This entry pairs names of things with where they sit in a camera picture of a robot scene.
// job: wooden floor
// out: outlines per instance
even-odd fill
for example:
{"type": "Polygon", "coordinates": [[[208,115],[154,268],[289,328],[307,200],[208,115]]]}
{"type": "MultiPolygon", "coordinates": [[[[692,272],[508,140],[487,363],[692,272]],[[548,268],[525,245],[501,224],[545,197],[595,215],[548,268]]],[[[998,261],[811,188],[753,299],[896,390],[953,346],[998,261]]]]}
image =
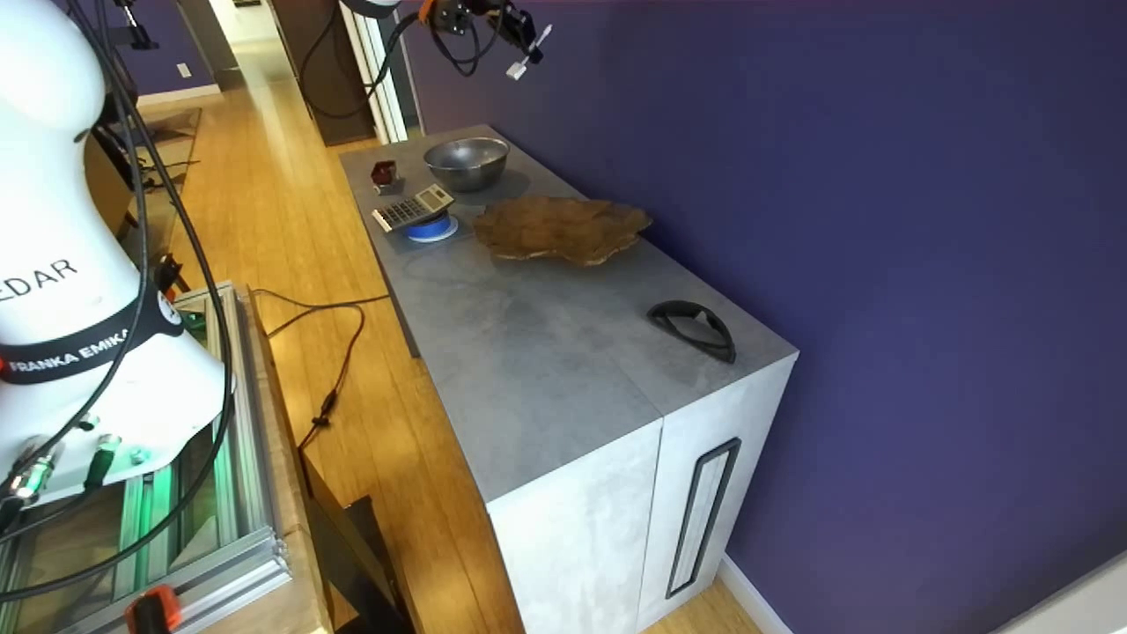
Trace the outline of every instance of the wooden floor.
{"type": "MultiPolygon", "coordinates": [[[[218,278],[307,301],[387,295],[338,167],[307,119],[278,44],[237,50],[246,89],[208,104],[184,200],[218,278]]],[[[186,282],[200,282],[184,245],[186,282]]],[[[265,328],[294,309],[257,299],[265,328]]],[[[372,495],[377,520],[424,634],[522,631],[488,516],[393,305],[369,301],[331,428],[307,447],[338,504],[372,495]]],[[[335,383],[355,312],[318,312],[272,338],[291,440],[309,434],[335,383]]],[[[716,585],[655,634],[747,634],[753,623],[716,585]]]]}

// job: white robot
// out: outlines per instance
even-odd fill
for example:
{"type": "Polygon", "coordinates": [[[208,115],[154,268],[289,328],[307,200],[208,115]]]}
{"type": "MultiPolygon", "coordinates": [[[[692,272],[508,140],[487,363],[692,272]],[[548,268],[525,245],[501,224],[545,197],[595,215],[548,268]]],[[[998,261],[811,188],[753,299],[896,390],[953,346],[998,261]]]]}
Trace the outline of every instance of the white robot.
{"type": "Polygon", "coordinates": [[[2,507],[160,468],[220,408],[220,363],[174,309],[152,291],[129,328],[141,273],[85,185],[103,104],[103,68],[76,23],[49,0],[0,0],[2,507]]]}

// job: gray countertop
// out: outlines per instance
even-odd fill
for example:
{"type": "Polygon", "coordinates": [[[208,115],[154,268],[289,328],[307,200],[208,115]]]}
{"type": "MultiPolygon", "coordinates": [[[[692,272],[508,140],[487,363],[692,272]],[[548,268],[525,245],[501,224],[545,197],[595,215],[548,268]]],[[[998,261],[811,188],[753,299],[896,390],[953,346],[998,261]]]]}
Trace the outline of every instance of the gray countertop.
{"type": "Polygon", "coordinates": [[[369,164],[393,159],[410,194],[431,183],[421,151],[439,137],[471,133],[496,130],[467,126],[352,151],[342,164],[487,504],[792,356],[788,340],[643,239],[603,268],[494,261],[466,230],[488,200],[581,197],[522,147],[511,147],[496,185],[457,194],[450,215],[462,230],[450,239],[420,245],[396,233],[383,234],[369,208],[393,197],[372,188],[369,164]],[[659,331],[643,312],[660,299],[716,309],[733,331],[737,363],[719,363],[659,331]]]}

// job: small bowl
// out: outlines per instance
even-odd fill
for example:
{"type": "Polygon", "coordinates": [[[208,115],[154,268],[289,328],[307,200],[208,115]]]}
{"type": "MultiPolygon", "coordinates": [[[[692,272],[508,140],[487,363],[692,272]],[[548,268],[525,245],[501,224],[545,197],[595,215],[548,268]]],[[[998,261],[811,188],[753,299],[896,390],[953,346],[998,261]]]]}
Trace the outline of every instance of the small bowl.
{"type": "Polygon", "coordinates": [[[508,140],[501,137],[457,137],[431,145],[424,153],[430,171],[453,194],[475,194],[501,178],[508,163],[508,140]]]}

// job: cabinet door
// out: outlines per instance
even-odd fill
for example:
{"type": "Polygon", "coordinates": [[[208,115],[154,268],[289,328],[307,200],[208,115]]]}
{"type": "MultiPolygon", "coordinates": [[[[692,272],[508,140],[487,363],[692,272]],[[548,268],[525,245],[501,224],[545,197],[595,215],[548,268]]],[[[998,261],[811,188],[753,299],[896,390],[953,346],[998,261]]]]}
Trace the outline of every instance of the cabinet door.
{"type": "Polygon", "coordinates": [[[639,626],[716,581],[788,369],[780,358],[666,414],[639,626]]]}
{"type": "Polygon", "coordinates": [[[633,634],[659,424],[488,504],[529,634],[633,634]]]}

